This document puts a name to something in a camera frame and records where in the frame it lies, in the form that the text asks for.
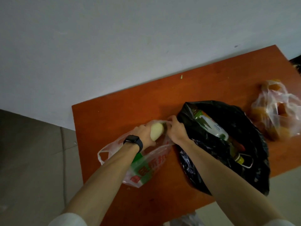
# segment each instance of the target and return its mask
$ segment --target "forearm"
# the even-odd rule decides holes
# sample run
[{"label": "forearm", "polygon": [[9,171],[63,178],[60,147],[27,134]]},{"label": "forearm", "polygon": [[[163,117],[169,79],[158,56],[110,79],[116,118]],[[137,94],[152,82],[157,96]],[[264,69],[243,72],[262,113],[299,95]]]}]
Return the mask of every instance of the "forearm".
[{"label": "forearm", "polygon": [[89,178],[63,212],[76,213],[88,226],[99,226],[138,151],[137,144],[126,143]]},{"label": "forearm", "polygon": [[283,219],[263,194],[192,140],[185,140],[180,146],[234,225],[263,225],[276,218]]}]

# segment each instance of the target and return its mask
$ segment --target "left hand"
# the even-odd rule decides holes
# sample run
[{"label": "left hand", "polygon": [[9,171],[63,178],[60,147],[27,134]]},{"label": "left hand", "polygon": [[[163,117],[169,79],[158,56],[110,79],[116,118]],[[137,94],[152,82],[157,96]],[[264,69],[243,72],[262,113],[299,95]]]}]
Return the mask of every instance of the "left hand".
[{"label": "left hand", "polygon": [[140,125],[139,127],[136,127],[131,132],[131,135],[138,136],[140,140],[142,141],[143,148],[142,151],[145,148],[148,148],[150,146],[155,146],[156,142],[151,139],[151,125]]}]

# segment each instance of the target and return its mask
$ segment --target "white sleeve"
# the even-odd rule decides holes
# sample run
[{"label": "white sleeve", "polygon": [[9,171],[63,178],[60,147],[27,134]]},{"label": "white sleeve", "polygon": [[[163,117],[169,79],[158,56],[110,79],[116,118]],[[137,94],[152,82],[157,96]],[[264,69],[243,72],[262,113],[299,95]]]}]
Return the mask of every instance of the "white sleeve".
[{"label": "white sleeve", "polygon": [[265,224],[264,226],[295,226],[295,225],[286,220],[276,219],[276,220],[270,221],[269,223]]},{"label": "white sleeve", "polygon": [[48,226],[87,226],[87,224],[75,213],[64,213],[51,221]]}]

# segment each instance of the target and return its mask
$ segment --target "hand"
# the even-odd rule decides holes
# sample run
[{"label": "hand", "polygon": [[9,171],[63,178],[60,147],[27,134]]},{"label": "hand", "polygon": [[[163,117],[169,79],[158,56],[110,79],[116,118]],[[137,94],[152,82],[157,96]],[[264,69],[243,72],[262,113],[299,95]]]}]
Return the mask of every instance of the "hand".
[{"label": "hand", "polygon": [[189,137],[187,135],[184,124],[180,123],[175,115],[169,117],[168,120],[172,120],[171,124],[169,122],[166,122],[167,135],[169,136],[169,138],[178,145],[181,145],[181,143],[188,141]]},{"label": "hand", "polygon": [[151,125],[140,125],[139,127],[136,127],[131,132],[131,135],[138,136],[140,140],[142,141],[143,148],[142,151],[145,148],[148,148],[150,146],[155,146],[156,142],[151,139]]}]

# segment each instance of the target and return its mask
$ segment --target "white wall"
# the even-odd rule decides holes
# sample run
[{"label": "white wall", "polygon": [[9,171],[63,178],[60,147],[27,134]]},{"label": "white wall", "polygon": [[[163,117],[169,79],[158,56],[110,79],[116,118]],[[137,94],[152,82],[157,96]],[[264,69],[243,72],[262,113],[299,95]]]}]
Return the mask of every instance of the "white wall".
[{"label": "white wall", "polygon": [[301,53],[300,6],[0,0],[0,108],[74,129],[71,105],[91,98],[273,44],[293,58]]}]

